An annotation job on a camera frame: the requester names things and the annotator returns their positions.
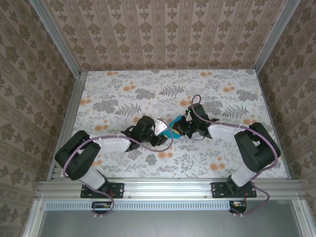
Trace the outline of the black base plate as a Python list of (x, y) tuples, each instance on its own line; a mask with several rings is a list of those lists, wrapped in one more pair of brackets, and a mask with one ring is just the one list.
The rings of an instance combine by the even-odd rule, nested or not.
[[(124, 183), (108, 183), (101, 186), (98, 190), (106, 193), (112, 198), (123, 198)], [(95, 191), (92, 191), (91, 189), (87, 188), (85, 184), (82, 185), (80, 197), (81, 198), (106, 198), (105, 195), (96, 193)]]
[(213, 182), (212, 197), (213, 198), (256, 198), (257, 193), (250, 182), (242, 187), (238, 187), (234, 182)]

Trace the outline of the aluminium frame post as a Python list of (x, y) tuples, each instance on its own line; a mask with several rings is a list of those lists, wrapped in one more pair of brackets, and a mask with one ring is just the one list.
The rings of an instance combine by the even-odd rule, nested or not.
[(287, 0), (286, 1), (282, 11), (279, 14), (278, 19), (276, 20), (274, 26), (272, 27), (272, 30), (254, 63), (253, 69), (255, 70), (256, 74), (259, 74), (260, 71), (262, 70), (274, 46), (276, 45), (282, 32), (284, 31), (287, 23), (289, 22), (294, 11), (296, 10), (299, 2), (300, 0)]
[(66, 41), (63, 38), (62, 31), (58, 29), (53, 17), (49, 13), (47, 7), (45, 6), (43, 0), (29, 0), (36, 13), (38, 14), (40, 20), (44, 24), (46, 30), (50, 34), (52, 40), (57, 46), (59, 52), (64, 58), (66, 64), (68, 65), (70, 71), (74, 75), (75, 79), (80, 78), (81, 69), (76, 62), (70, 47), (67, 46)]

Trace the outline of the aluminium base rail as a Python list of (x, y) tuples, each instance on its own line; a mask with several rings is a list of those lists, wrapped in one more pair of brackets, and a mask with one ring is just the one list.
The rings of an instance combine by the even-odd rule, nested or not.
[[(110, 178), (124, 183), (123, 200), (203, 200), (212, 199), (211, 183), (225, 182), (223, 178)], [(304, 199), (298, 180), (259, 178), (257, 188), (270, 195), (270, 200)], [(82, 184), (79, 181), (57, 178), (39, 183), (36, 199), (78, 200)]]

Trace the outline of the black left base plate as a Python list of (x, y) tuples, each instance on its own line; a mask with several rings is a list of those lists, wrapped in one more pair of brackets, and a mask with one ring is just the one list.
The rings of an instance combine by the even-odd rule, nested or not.
[[(124, 183), (108, 183), (101, 186), (98, 190), (106, 193), (112, 198), (123, 198)], [(82, 185), (80, 197), (81, 198), (106, 198), (105, 195), (96, 193), (95, 191), (92, 191), (91, 189), (87, 188), (85, 184)]]

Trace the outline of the aluminium lower frame bar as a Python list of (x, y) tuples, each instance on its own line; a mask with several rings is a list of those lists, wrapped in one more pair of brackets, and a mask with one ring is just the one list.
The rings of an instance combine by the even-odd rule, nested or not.
[(46, 207), (45, 200), (35, 200), (27, 221), (23, 237), (38, 237)]
[(295, 199), (292, 203), (302, 236), (316, 237), (316, 226), (306, 200)]

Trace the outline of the grey metal panel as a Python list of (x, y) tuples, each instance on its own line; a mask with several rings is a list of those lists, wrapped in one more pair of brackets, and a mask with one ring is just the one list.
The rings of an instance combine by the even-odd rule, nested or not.
[(303, 237), (289, 209), (234, 217), (225, 211), (45, 213), (39, 237)]

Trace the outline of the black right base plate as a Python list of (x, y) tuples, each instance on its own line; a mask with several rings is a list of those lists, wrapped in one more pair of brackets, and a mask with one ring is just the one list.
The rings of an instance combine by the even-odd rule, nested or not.
[(213, 198), (256, 198), (257, 193), (250, 182), (242, 187), (238, 187), (234, 182), (213, 182), (212, 197)]

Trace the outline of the aluminium table side rail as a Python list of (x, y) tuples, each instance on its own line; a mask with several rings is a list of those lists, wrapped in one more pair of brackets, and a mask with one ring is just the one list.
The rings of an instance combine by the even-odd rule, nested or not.
[(56, 167), (56, 161), (54, 156), (56, 155), (56, 153), (59, 151), (60, 148), (62, 148), (62, 146), (70, 139), (73, 128), (74, 128), (74, 124), (75, 124), (75, 120), (76, 120), (76, 116), (77, 116), (77, 112), (79, 109), (79, 104), (81, 101), (81, 97), (83, 94), (83, 90), (84, 90), (84, 85), (86, 82), (86, 78), (87, 78), (87, 74), (88, 71), (83, 71), (80, 73), (80, 76), (78, 79), (75, 80), (74, 83), (74, 88), (68, 103), (68, 107), (67, 107), (67, 111), (64, 117), (64, 121), (62, 124), (62, 128), (60, 131), (60, 135), (57, 141), (57, 145), (56, 145), (56, 149), (53, 155), (53, 159), (50, 165), (50, 169), (48, 172), (48, 176), (47, 176), (47, 181), (51, 181), (52, 180), (52, 176), (53, 176), (53, 172), (54, 169)]
[(279, 139), (276, 127), (275, 127), (275, 123), (273, 121), (273, 117), (271, 115), (271, 111), (269, 109), (269, 105), (268, 105), (268, 102), (267, 102), (267, 99), (266, 99), (266, 96), (265, 96), (265, 93), (263, 90), (263, 86), (260, 82), (260, 79), (259, 79), (257, 72), (254, 69), (253, 69), (253, 71), (254, 71), (255, 76), (257, 78), (258, 85), (260, 86), (260, 90), (261, 90), (262, 97), (263, 97), (263, 100), (265, 103), (266, 111), (267, 111), (267, 114), (269, 116), (270, 127), (272, 128), (272, 133), (273, 133), (272, 137), (281, 151), (281, 156), (278, 158), (277, 164), (273, 168), (263, 171), (259, 175), (259, 178), (280, 178), (280, 179), (291, 180), (292, 177), (291, 177), (291, 174), (290, 174), (287, 162), (286, 162), (286, 158), (284, 156), (282, 145), (281, 145), (281, 142), (280, 142), (280, 139)]

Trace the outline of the blue cloth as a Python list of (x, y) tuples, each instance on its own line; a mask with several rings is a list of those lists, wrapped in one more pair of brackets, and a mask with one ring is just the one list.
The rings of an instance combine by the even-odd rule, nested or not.
[[(181, 119), (182, 116), (178, 116), (176, 119), (174, 119), (170, 124), (169, 127), (171, 129), (177, 129), (178, 131), (183, 132), (183, 130), (179, 127), (179, 120)], [(173, 135), (173, 133), (171, 133), (169, 130), (166, 130), (165, 132), (162, 133), (162, 135), (166, 135), (168, 138), (171, 138), (171, 135)]]

